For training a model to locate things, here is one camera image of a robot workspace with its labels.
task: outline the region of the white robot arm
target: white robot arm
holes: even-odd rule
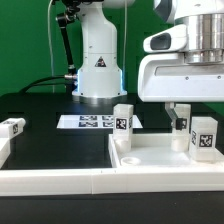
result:
[[[155,0],[157,11],[162,2]],[[224,101],[224,0],[167,2],[172,3],[169,12],[175,9],[175,26],[144,41],[145,51],[152,54],[140,64],[140,98],[150,102]],[[173,13],[167,15],[172,21]]]
[[[62,32],[64,26],[77,16],[83,32],[83,65],[78,70],[78,85],[73,91],[75,100],[98,103],[117,101],[127,94],[123,90],[122,71],[117,66],[117,30],[104,14],[103,7],[121,8],[135,0],[62,0],[66,5],[63,22],[58,19]],[[76,73],[72,54],[67,52],[69,72]]]

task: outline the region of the warning label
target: warning label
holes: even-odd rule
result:
[[[95,67],[107,67],[104,60],[103,60],[103,57],[100,57],[99,60],[97,61]]]

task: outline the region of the black cable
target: black cable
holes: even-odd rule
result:
[[[60,75],[60,76],[52,76],[52,77],[46,77],[46,78],[43,78],[43,79],[38,79],[38,80],[36,80],[36,81],[30,83],[28,86],[25,86],[24,88],[22,88],[22,89],[19,91],[19,93],[22,93],[22,94],[23,94],[23,93],[26,93],[26,91],[27,91],[29,88],[35,86],[35,84],[38,84],[38,83],[40,83],[40,82],[46,82],[46,81],[49,81],[49,80],[62,79],[62,78],[64,79],[64,76],[63,76],[63,75]]]
[[[32,87],[36,87],[36,86],[55,86],[55,85],[66,85],[65,82],[61,82],[61,83],[43,83],[43,84],[34,84],[32,86],[27,86],[26,90],[24,90],[23,92],[20,91],[20,93],[26,93],[28,89],[32,88]]]

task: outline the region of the green wall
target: green wall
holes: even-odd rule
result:
[[[37,79],[51,75],[47,35],[47,8],[50,0],[3,1],[0,7],[0,95],[17,92]],[[137,92],[139,64],[144,57],[143,40],[168,26],[153,12],[153,0],[136,0],[128,9],[126,51],[126,90]],[[63,75],[67,64],[61,34],[55,17],[63,12],[62,3],[51,11],[52,41],[55,74]],[[124,9],[104,9],[105,16],[118,30],[118,65],[122,68]],[[79,22],[68,26],[75,65],[82,64],[82,33]],[[50,87],[33,88],[31,91],[52,91]],[[224,114],[223,104],[212,104]]]

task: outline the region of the black table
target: black table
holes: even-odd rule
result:
[[[143,129],[134,133],[170,132],[164,104],[127,101]],[[111,115],[114,105],[87,105],[65,94],[7,94],[0,98],[0,121],[23,117],[24,132],[11,141],[3,170],[109,168],[111,129],[56,129],[62,114]],[[219,121],[217,148],[224,152],[223,117],[204,104],[192,104],[192,115]],[[223,224],[223,192],[172,192],[104,195],[1,197],[0,223],[172,223]]]

